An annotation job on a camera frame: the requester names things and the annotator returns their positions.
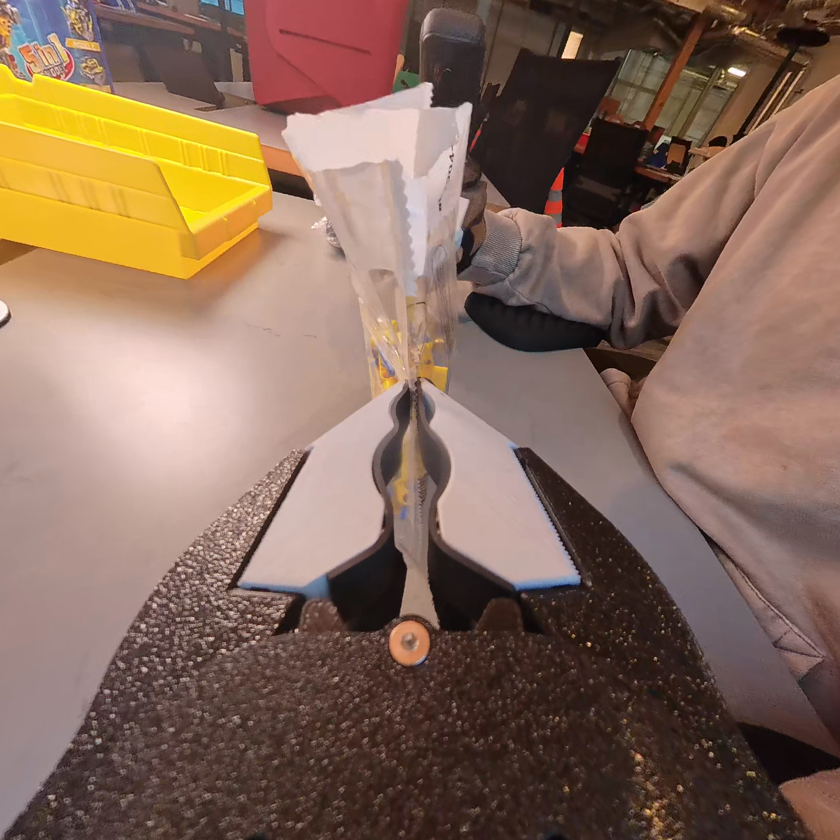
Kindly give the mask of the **person's right forearm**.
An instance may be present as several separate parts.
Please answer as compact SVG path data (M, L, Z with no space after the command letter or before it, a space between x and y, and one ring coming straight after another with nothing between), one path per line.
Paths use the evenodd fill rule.
M718 306L827 301L837 281L838 111L791 108L611 233L490 214L465 277L509 306L603 329L631 347L679 326L705 284Z

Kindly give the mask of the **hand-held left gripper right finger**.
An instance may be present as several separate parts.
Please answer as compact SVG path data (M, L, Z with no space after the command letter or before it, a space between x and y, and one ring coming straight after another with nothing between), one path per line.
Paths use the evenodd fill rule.
M423 382L417 434L434 486L427 578L441 621L477 621L495 599L581 584L581 573L521 449Z

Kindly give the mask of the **yellow plastic bin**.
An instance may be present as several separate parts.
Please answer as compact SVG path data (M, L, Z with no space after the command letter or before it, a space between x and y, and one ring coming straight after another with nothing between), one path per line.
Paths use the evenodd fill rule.
M1 93L2 240L188 279L272 208L255 133L5 66Z

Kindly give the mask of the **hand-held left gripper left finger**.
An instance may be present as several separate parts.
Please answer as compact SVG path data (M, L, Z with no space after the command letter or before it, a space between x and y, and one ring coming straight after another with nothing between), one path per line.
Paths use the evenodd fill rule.
M396 617L406 564L388 487L411 409L395 385L317 438L236 577L241 591L331 602L341 617Z

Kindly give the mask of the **pile of yellow building parts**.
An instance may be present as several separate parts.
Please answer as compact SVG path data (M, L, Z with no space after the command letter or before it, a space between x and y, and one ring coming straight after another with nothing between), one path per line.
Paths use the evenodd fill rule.
M423 330L419 321L409 318L407 346L413 365L408 368L399 356L403 331L398 321L390 322L362 310L366 359L369 366L371 396L377 397L393 387L402 387L409 372L417 379L426 380L442 392L448 391L449 366L453 353L453 321L446 318L441 325L435 320L426 320ZM401 403L399 466L391 470L388 490L392 499L394 518L408 529L418 526L422 520L422 506L425 499L425 468L417 442L417 402L419 385L410 385L408 396Z

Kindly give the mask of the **blue robot kit box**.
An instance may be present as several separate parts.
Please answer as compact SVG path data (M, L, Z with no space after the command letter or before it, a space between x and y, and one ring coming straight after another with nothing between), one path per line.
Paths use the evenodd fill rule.
M89 1L2 1L1 62L17 79L44 76L113 92Z

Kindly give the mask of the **black office chair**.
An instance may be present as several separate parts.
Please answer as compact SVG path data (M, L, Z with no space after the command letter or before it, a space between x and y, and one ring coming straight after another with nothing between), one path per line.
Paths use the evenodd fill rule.
M563 188L563 226L612 228L648 138L645 128L595 119L574 178Z
M541 214L622 64L521 48L470 152L511 207Z

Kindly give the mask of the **large clear plastic bag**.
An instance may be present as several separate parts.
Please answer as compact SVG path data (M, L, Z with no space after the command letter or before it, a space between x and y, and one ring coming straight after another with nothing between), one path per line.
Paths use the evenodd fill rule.
M283 135L339 238L361 322L362 310L374 319L398 321L403 331L398 353L412 369L409 319L423 330L426 320L445 325L451 318L450 383L471 107L434 108L432 98L432 85L425 82L358 106L294 115ZM424 477L419 525L405 528L395 520L395 545L406 564L401 615L420 616L437 627L427 578L431 481L426 471Z

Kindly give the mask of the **grey desk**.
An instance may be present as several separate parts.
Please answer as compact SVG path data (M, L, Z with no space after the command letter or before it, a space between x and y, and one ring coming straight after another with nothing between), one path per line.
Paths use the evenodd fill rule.
M2 267L2 837L799 838L837 764L581 350L458 325L451 397L521 449L581 573L477 621L236 577L369 401L314 205L180 281Z

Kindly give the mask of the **red tote bag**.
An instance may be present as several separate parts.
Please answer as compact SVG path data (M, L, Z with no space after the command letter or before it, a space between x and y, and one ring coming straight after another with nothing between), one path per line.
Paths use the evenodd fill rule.
M406 1L245 1L255 101L320 113L392 93Z

